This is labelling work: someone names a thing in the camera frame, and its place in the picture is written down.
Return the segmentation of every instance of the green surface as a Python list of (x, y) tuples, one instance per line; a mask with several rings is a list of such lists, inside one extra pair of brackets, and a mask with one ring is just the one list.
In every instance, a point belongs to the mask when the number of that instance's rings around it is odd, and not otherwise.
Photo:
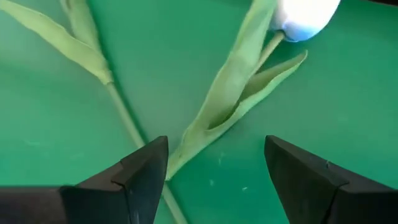
[[(56, 1), (20, 0), (67, 25)], [(170, 148), (223, 64), (247, 0), (91, 1), (106, 55), (147, 139)], [(267, 174), (275, 134), (398, 188), (398, 9), (343, 0), (319, 35), (283, 43), (302, 66), (175, 176), (192, 223), (287, 223)], [(102, 84), (0, 12), (0, 184), (75, 184), (135, 150)], [(157, 223), (171, 223), (161, 203)]]

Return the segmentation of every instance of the green stem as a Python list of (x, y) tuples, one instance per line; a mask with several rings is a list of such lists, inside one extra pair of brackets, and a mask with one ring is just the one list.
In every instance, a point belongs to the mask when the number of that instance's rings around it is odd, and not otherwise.
[(162, 195), (174, 217), (176, 224), (187, 224), (187, 219), (184, 217), (184, 214), (175, 200), (172, 191), (167, 185), (167, 182), (164, 183)]
[(264, 47), (264, 50), (261, 52), (260, 59), (256, 65), (256, 69), (254, 72), (257, 72), (262, 64), (267, 60), (267, 58), (271, 55), (271, 53), (275, 50), (275, 48), (279, 45), (279, 43), (285, 38), (285, 33), (281, 30), (278, 30), (273, 38), (269, 41), (269, 43)]
[[(110, 83), (106, 84), (106, 89), (111, 94), (112, 100), (114, 101), (114, 104), (116, 105), (116, 107), (119, 111), (119, 115), (123, 121), (123, 124), (127, 128), (127, 131), (130, 134), (130, 137), (132, 138), (132, 140), (134, 141), (136, 146), (138, 148), (145, 146), (145, 142), (144, 142), (143, 138), (141, 137), (141, 135), (137, 129), (137, 126), (134, 124), (129, 111), (127, 110), (127, 106), (123, 102), (120, 92), (118, 91), (118, 89), (116, 88), (114, 83), (110, 82)], [(164, 183), (164, 186), (163, 186), (162, 195), (163, 195), (163, 198), (166, 201), (166, 204), (169, 207), (169, 209), (174, 217), (176, 224), (187, 224), (188, 223), (187, 219), (184, 217), (177, 201), (175, 200), (175, 198), (173, 196), (173, 193), (169, 189), (169, 186), (167, 185), (166, 182)]]
[(108, 89), (109, 93), (112, 96), (112, 100), (114, 101), (114, 104), (116, 105), (119, 115), (122, 119), (123, 124), (127, 128), (127, 131), (130, 134), (130, 137), (136, 143), (138, 148), (141, 148), (142, 146), (145, 146), (145, 142), (142, 139), (141, 135), (139, 134), (139, 131), (134, 124), (133, 120), (131, 119), (130, 113), (127, 110), (126, 105), (124, 104), (121, 95), (119, 91), (116, 89), (115, 85), (113, 82), (110, 82), (106, 84), (106, 88)]

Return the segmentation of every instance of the green leaf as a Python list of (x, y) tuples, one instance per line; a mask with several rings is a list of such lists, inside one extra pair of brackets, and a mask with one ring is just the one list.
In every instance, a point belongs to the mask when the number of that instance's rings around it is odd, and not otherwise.
[(8, 0), (0, 0), (0, 9), (10, 14), (23, 26), (39, 34), (67, 58), (87, 69), (104, 85), (113, 82), (108, 64), (102, 54), (72, 37), (64, 27), (48, 16)]
[(208, 128), (211, 123), (224, 119), (239, 99), (247, 81), (256, 72), (275, 5), (276, 0), (253, 1), (196, 118), (198, 126)]
[(193, 122), (183, 135), (181, 145), (169, 159), (166, 179), (174, 174), (201, 150), (224, 134), (233, 124), (242, 118), (253, 106), (268, 96), (282, 81), (290, 76), (307, 58), (307, 51), (253, 76), (246, 84), (242, 95), (230, 116), (219, 126), (212, 129), (200, 129)]
[(98, 31), (86, 0), (61, 0), (75, 37), (101, 52)]
[(231, 53), (215, 77), (201, 110), (169, 159), (167, 180), (225, 133), (304, 61), (307, 51), (253, 76), (284, 37), (282, 32), (278, 33), (262, 51), (275, 4), (276, 1), (253, 1)]

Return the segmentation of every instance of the green table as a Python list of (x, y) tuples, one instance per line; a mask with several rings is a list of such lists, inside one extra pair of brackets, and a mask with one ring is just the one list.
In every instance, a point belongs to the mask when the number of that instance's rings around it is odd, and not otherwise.
[[(67, 25), (57, 1), (19, 0)], [(226, 59), (249, 0), (91, 1), (147, 140), (177, 146)], [(192, 223), (287, 223), (267, 173), (275, 134), (398, 188), (398, 9), (343, 0), (307, 61), (171, 181)], [(136, 148), (101, 83), (0, 12), (0, 184), (75, 184)], [(159, 206), (156, 223), (172, 223)]]

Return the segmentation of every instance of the white tulip bud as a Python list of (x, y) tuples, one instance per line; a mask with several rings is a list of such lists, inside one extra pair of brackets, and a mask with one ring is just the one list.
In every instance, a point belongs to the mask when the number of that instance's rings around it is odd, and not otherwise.
[(340, 0), (278, 0), (271, 29), (283, 30), (287, 41), (308, 40), (328, 24), (339, 3)]

